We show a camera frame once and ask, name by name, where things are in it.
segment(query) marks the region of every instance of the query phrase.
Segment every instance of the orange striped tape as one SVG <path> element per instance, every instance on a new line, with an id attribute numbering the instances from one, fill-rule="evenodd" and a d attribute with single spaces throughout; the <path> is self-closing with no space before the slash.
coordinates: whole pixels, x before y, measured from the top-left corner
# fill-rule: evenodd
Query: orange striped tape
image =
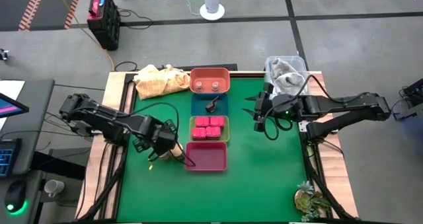
<path id="1" fill-rule="evenodd" d="M 72 0 L 70 10 L 67 13 L 66 21 L 65 21 L 65 28 L 69 29 L 71 27 L 73 14 L 75 13 L 75 9 L 77 8 L 78 0 Z"/>
<path id="2" fill-rule="evenodd" d="M 19 30 L 29 30 L 31 27 L 32 19 L 40 6 L 41 0 L 29 0 L 25 12 L 19 23 Z"/>

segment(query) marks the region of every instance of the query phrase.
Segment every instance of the concrete floor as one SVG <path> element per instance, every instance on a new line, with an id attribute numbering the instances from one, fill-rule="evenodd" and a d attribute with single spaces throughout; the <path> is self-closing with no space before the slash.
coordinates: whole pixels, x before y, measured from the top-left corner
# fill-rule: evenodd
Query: concrete floor
<path id="1" fill-rule="evenodd" d="M 86 17 L 89 0 L 76 14 Z M 226 17 L 286 16 L 285 0 L 221 0 Z M 191 0 L 193 11 L 204 0 Z M 184 0 L 116 0 L 153 20 L 195 19 Z M 423 11 L 423 0 L 292 0 L 295 15 L 406 13 Z M 323 71 L 333 96 L 364 91 L 385 96 L 390 104 L 398 90 L 423 77 L 422 17 L 298 21 L 309 70 Z M 110 63 L 79 29 L 0 32 L 1 46 L 13 56 L 0 76 L 7 79 L 54 78 L 56 83 L 104 88 Z M 239 70 L 262 70 L 268 56 L 296 55 L 289 21 L 231 22 L 121 28 L 116 63 L 135 61 L 176 66 L 237 63 Z M 71 93 L 87 93 L 97 101 L 101 91 L 56 87 L 49 111 L 57 113 Z M 47 126 L 44 129 L 59 131 Z M 370 221 L 421 223 L 423 199 L 422 122 L 362 122 L 340 131 L 346 165 L 360 217 Z M 88 147 L 89 142 L 42 134 L 40 147 Z M 42 223 L 68 221 L 74 208 L 51 205 Z"/>

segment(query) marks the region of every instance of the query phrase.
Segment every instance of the potted plant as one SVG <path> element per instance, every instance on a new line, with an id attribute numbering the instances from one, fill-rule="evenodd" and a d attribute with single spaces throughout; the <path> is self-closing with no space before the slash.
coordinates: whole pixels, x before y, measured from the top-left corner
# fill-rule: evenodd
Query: potted plant
<path id="1" fill-rule="evenodd" d="M 299 190 L 295 193 L 295 207 L 304 213 L 301 217 L 302 222 L 308 222 L 315 217 L 319 217 L 320 210 L 330 210 L 330 204 L 322 193 L 315 191 L 309 181 L 298 185 Z"/>

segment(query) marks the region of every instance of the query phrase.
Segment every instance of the red block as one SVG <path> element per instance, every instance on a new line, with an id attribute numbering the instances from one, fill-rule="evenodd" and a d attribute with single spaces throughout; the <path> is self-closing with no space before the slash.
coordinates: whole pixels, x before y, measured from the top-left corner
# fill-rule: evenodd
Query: red block
<path id="1" fill-rule="evenodd" d="M 213 127 L 224 127 L 225 126 L 225 117 L 224 116 L 212 116 L 210 117 L 210 126 Z"/>
<path id="2" fill-rule="evenodd" d="M 205 128 L 210 126 L 210 118 L 204 116 L 198 116 L 195 119 L 196 128 Z"/>
<path id="3" fill-rule="evenodd" d="M 220 127 L 206 127 L 206 137 L 210 139 L 219 139 L 221 135 Z"/>
<path id="4" fill-rule="evenodd" d="M 205 139 L 206 128 L 192 128 L 191 136 L 192 139 Z"/>

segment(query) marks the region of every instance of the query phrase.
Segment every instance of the battery box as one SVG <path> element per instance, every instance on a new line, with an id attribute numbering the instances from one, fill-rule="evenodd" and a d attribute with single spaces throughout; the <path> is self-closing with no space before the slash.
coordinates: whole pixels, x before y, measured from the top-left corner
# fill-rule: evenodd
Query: battery box
<path id="1" fill-rule="evenodd" d="M 120 14 L 113 0 L 91 0 L 87 24 L 103 49 L 118 49 Z"/>

